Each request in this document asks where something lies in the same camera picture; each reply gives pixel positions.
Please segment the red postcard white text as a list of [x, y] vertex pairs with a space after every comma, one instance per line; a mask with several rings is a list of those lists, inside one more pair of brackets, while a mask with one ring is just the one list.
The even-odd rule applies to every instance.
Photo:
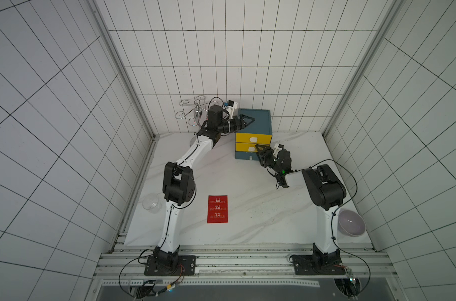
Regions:
[[209, 196], [207, 222], [227, 223], [228, 219], [228, 197]]

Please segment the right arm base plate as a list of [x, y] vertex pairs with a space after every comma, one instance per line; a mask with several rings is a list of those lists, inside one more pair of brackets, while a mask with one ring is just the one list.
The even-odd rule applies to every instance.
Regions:
[[296, 275], [344, 275], [339, 255], [323, 256], [292, 255], [289, 258]]

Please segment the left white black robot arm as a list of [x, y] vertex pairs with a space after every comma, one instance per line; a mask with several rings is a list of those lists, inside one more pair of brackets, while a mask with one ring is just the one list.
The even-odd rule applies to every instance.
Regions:
[[243, 130], [255, 121], [254, 117], [236, 115], [234, 111], [232, 107], [212, 106], [207, 119], [195, 133], [194, 144], [180, 159], [165, 165], [162, 184], [166, 200], [165, 221], [162, 237], [153, 253], [155, 262], [165, 268], [173, 270], [178, 267], [182, 215], [197, 193], [193, 167], [214, 148], [222, 136]]

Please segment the yellow drawer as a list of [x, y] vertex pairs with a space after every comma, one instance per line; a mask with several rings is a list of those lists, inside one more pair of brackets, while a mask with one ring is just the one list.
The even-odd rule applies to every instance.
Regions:
[[272, 138], [273, 136], [271, 134], [253, 134], [238, 132], [236, 134], [236, 143], [270, 145]]
[[246, 152], [246, 153], [256, 153], [257, 152], [256, 144], [237, 142], [236, 151], [237, 152]]

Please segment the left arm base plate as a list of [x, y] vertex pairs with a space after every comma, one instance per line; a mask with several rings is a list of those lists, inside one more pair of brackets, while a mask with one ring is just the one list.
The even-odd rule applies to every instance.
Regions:
[[182, 255], [171, 259], [158, 259], [154, 255], [147, 258], [144, 276], [191, 276], [195, 273], [196, 256]]

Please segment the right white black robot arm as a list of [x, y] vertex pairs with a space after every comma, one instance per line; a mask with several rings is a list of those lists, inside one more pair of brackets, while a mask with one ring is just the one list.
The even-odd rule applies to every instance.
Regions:
[[275, 148], [257, 144], [260, 165], [276, 179], [282, 188], [304, 188], [308, 200], [317, 207], [317, 237], [313, 244], [312, 267], [320, 272], [340, 263], [340, 249], [333, 230], [336, 211], [347, 197], [347, 191], [333, 169], [324, 162], [314, 167], [293, 170], [291, 154], [283, 145]]

